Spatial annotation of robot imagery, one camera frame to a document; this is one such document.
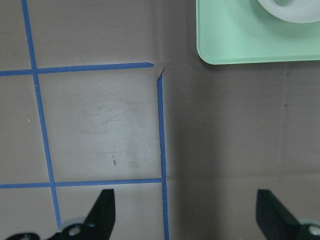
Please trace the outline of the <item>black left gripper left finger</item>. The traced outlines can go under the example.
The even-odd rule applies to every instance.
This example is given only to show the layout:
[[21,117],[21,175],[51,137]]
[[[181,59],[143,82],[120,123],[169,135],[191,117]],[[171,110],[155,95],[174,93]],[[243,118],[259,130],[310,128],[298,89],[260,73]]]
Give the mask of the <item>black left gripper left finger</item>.
[[50,240],[108,240],[116,221],[115,192],[104,189],[82,223],[74,223],[56,232]]

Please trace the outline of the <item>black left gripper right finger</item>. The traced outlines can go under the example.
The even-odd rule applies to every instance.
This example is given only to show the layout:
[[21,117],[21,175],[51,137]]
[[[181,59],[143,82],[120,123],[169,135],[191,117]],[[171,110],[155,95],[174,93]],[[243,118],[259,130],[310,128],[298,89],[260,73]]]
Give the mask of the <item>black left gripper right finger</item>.
[[258,189],[256,223],[267,240],[318,240],[320,225],[301,222],[268,189]]

